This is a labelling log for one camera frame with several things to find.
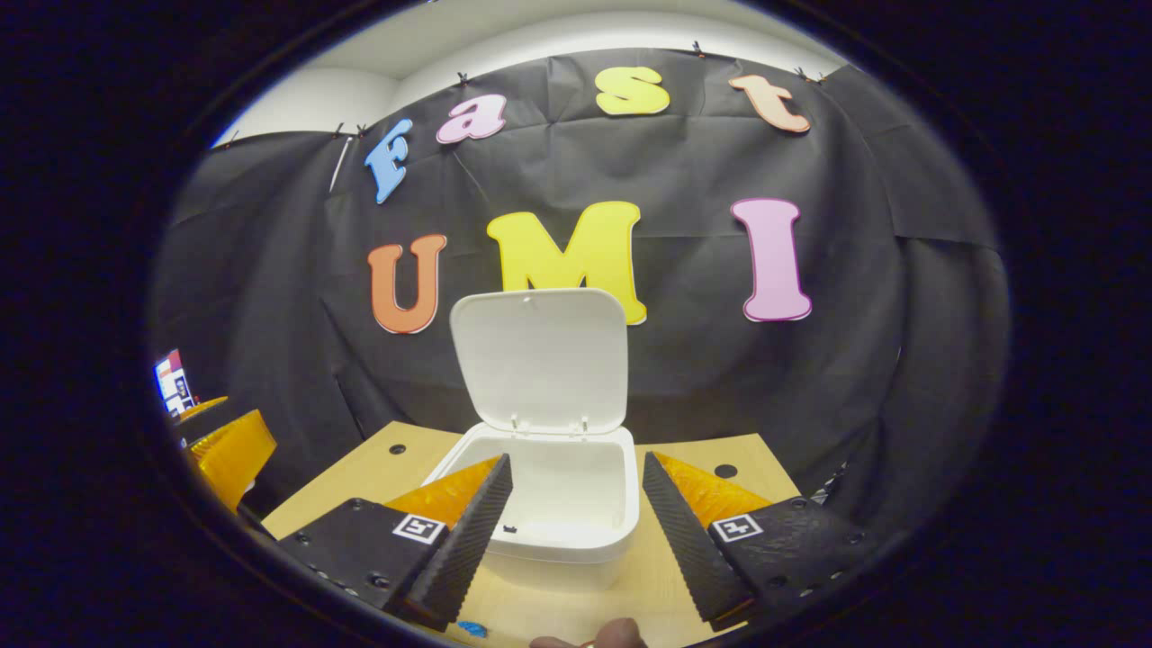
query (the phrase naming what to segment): pink letter i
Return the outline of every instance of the pink letter i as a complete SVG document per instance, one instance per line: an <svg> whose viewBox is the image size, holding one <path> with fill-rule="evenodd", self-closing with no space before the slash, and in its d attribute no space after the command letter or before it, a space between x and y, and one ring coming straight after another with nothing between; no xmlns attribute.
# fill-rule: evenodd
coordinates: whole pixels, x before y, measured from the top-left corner
<svg viewBox="0 0 1152 648"><path fill-rule="evenodd" d="M812 300L799 292L791 228L799 210L785 201L748 198L732 205L732 214L748 228L752 247L752 296L744 302L744 316L752 322L808 317Z"/></svg>

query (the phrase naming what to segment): white wall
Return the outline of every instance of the white wall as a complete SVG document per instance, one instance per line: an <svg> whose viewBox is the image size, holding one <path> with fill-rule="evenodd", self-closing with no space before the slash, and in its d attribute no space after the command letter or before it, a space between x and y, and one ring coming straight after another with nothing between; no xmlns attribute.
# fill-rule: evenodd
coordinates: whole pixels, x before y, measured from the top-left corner
<svg viewBox="0 0 1152 648"><path fill-rule="evenodd" d="M265 133L320 130L356 133L356 125L372 125L392 112L395 80L370 71L303 68L272 86L213 143Z"/></svg>
<svg viewBox="0 0 1152 648"><path fill-rule="evenodd" d="M787 70L799 67L813 77L832 74L843 65L842 60L828 54L817 53L763 32L698 16L653 12L585 14L509 31L427 65L400 82L388 111L380 116L458 83L457 71L475 77L523 61L590 50L691 50L694 40L698 40L705 52Z"/></svg>

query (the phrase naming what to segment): open lid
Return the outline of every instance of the open lid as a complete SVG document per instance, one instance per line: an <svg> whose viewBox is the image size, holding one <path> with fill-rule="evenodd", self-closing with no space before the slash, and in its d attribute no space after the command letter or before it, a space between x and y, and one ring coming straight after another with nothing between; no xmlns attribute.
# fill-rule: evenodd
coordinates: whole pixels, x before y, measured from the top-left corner
<svg viewBox="0 0 1152 648"><path fill-rule="evenodd" d="M598 288L469 295L452 309L464 384L488 425L602 435L628 407L628 324Z"/></svg>

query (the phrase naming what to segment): ceiling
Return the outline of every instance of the ceiling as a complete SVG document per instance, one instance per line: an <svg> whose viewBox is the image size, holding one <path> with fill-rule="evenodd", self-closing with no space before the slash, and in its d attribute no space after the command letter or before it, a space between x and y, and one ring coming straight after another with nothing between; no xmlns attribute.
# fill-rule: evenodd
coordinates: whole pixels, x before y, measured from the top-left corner
<svg viewBox="0 0 1152 648"><path fill-rule="evenodd" d="M402 80L431 61L537 22L597 12L702 16L843 59L760 10L732 0L435 0L382 20L320 54L309 67L340 67Z"/></svg>

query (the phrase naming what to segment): black cloth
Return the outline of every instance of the black cloth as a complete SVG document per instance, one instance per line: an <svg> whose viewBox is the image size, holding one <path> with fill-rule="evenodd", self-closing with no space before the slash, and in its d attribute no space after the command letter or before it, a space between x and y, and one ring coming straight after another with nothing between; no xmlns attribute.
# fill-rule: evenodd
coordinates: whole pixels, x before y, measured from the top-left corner
<svg viewBox="0 0 1152 648"><path fill-rule="evenodd" d="M668 108L604 114L593 78L616 66L659 71ZM791 92L787 106L811 129L766 123L728 84L749 74ZM508 98L503 129L439 144L449 110L487 93ZM377 204L364 159L406 118L407 175ZM755 197L799 209L812 300L802 321L743 315L751 255L730 206ZM389 421L475 424L448 312L502 288L487 224L529 211L563 249L601 201L642 214L632 263L647 321L628 331L624 421L637 443L759 434L805 495L849 460L828 505L893 533L947 495L1007 357L1003 266L988 210L947 145L854 68L816 83L691 52L585 52L447 88L350 142L238 140L205 157L174 208L154 345L181 349L202 398L260 409L279 444L262 481L283 498ZM396 299L410 306L409 248L426 234L448 239L439 312L418 334L391 334L372 315L367 255L404 247Z"/></svg>

